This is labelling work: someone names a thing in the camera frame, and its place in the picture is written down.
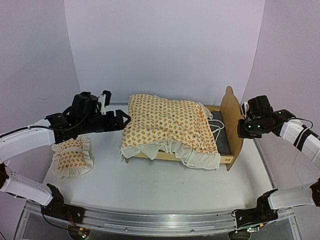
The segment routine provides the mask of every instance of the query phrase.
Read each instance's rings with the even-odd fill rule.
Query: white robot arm
[[[103,91],[99,97],[82,92],[63,113],[49,115],[32,125],[0,135],[0,191],[40,203],[45,215],[68,220],[68,213],[75,223],[81,223],[83,208],[64,204],[64,198],[55,186],[28,179],[14,172],[5,162],[31,149],[59,144],[81,134],[123,130],[130,117],[122,110],[106,111],[110,98],[109,91]]]
[[[289,111],[273,111],[267,96],[258,96],[242,105],[245,119],[238,123],[240,138],[261,138],[262,134],[274,133],[287,140],[304,153],[320,169],[320,137],[305,126]],[[257,207],[235,210],[238,229],[263,224],[278,218],[277,210],[303,205],[320,207],[320,178],[316,183],[285,190],[271,190],[257,200]]]

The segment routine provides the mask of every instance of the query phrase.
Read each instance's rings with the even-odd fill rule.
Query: white cable
[[[208,121],[216,121],[216,122],[221,123],[221,125],[222,125],[222,127],[221,127],[221,126],[218,126],[218,125],[209,124],[209,126],[218,128],[218,129],[212,131],[212,134],[218,132],[218,134],[215,137],[215,142],[217,142],[221,130],[225,128],[225,124],[222,121],[218,120],[218,119],[208,119]]]

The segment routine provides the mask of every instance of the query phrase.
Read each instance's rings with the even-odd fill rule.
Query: fabric
[[[177,159],[189,167],[194,169],[213,170],[220,166],[219,153],[200,153],[191,147],[182,144],[174,139],[159,140],[149,144],[140,144],[137,146],[122,146],[121,156],[126,159],[132,158],[143,152],[148,158],[154,160],[159,151],[174,154]]]
[[[128,113],[123,147],[173,139],[199,153],[218,153],[205,111],[196,102],[136,94],[130,97]]]
[[[159,151],[163,151],[174,154],[177,159],[181,159],[181,162],[189,168],[207,170],[219,168],[221,156],[217,151],[207,120],[207,118],[212,119],[213,115],[201,103],[167,100],[157,96],[139,94],[130,98],[129,115],[131,116],[131,125],[129,123],[124,129],[123,142],[120,149],[121,157],[129,159],[143,152],[153,160]],[[203,146],[201,144],[198,145],[199,151],[192,147],[197,146],[196,143],[198,142],[196,140],[201,141],[201,133],[203,131],[209,132],[212,137],[209,138],[209,143],[214,149],[212,153],[208,152],[209,147],[203,147],[201,150],[201,146]]]
[[[91,171],[90,140],[84,136],[52,145],[53,174],[58,178],[77,177]]]

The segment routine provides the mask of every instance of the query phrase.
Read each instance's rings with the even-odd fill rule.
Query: black cable
[[[33,126],[29,126],[29,127],[24,126],[24,127],[21,127],[21,128],[18,128],[18,129],[15,129],[15,130],[12,130],[12,131],[9,131],[9,132],[6,132],[6,133],[0,135],[0,139],[5,137],[5,136],[8,136],[10,134],[14,134],[16,132],[19,132],[19,131],[22,131],[22,130],[26,130],[26,129],[49,129],[49,130],[56,131],[56,132],[70,131],[70,130],[78,127],[80,124],[82,124],[87,119],[88,115],[89,115],[89,112],[86,113],[84,118],[79,123],[77,123],[76,125],[74,125],[73,127],[68,128],[68,129],[60,130],[60,129],[54,129],[54,128],[51,128],[51,127],[48,127],[48,126],[40,126],[40,125],[33,125]]]
[[[288,121],[294,120],[294,119],[307,121],[307,122],[311,123],[311,127],[309,127],[309,129],[312,129],[314,127],[314,123],[311,120],[304,119],[304,118],[301,118],[301,117],[292,117],[292,118],[289,118]]]
[[[2,232],[0,231],[1,236],[3,237],[4,240],[7,240],[6,237],[2,234]]]
[[[55,225],[55,224],[49,222],[49,221],[45,218],[45,215],[44,215],[43,213],[42,213],[42,217],[43,217],[43,219],[44,219],[48,224],[50,224],[51,226],[54,226],[54,227],[59,228],[59,229],[64,229],[64,230],[67,230],[67,231],[70,231],[70,232],[73,232],[73,233],[79,233],[78,231],[75,231],[75,230],[72,230],[72,229],[68,229],[68,228],[63,227],[63,226],[58,226],[58,225]]]
[[[6,133],[0,135],[0,139],[3,138],[3,137],[5,137],[5,136],[8,136],[8,135],[10,135],[10,134],[14,134],[14,133],[16,133],[16,132],[19,132],[19,131],[22,131],[22,130],[25,130],[25,129],[28,129],[28,127],[27,127],[27,126],[24,126],[24,127],[20,127],[20,128],[18,128],[18,129],[15,129],[15,130],[13,130],[13,131],[6,132]]]
[[[89,112],[86,113],[86,115],[84,116],[84,118],[79,122],[77,123],[76,125],[74,125],[73,127],[70,127],[68,129],[64,129],[64,130],[60,130],[60,129],[54,129],[54,128],[51,128],[51,127],[48,127],[48,126],[40,126],[40,125],[33,125],[33,126],[30,126],[29,129],[49,129],[49,130],[53,130],[53,131],[56,131],[56,132],[64,132],[64,131],[70,131],[72,129],[75,129],[76,127],[78,127],[79,125],[81,125],[88,117],[89,115]]]
[[[243,210],[243,209],[235,209],[235,210],[233,210],[233,211],[231,212],[231,217],[235,218],[236,216],[234,215],[234,213],[235,213],[236,211],[241,211],[241,210]]]

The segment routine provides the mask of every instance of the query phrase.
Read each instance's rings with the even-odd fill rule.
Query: small pillow
[[[53,144],[53,174],[58,178],[77,177],[90,172],[94,162],[89,155],[90,140],[84,136]]]

